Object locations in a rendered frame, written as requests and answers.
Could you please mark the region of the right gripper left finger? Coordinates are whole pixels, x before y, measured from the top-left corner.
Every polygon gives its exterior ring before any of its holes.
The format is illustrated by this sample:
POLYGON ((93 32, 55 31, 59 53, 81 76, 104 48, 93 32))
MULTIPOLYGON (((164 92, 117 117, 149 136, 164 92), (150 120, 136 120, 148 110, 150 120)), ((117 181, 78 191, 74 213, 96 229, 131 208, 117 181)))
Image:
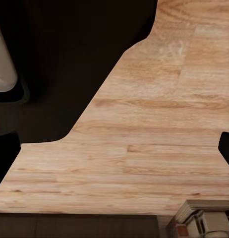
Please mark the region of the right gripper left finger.
POLYGON ((16 132, 0 136, 0 183, 19 154, 20 144, 16 132))

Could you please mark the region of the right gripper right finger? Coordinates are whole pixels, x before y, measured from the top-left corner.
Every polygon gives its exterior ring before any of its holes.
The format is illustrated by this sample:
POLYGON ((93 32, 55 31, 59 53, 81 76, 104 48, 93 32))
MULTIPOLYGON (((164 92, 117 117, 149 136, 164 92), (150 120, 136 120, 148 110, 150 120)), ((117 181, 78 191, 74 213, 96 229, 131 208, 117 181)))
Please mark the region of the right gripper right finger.
POLYGON ((218 149, 229 164, 229 132, 222 133, 218 149))

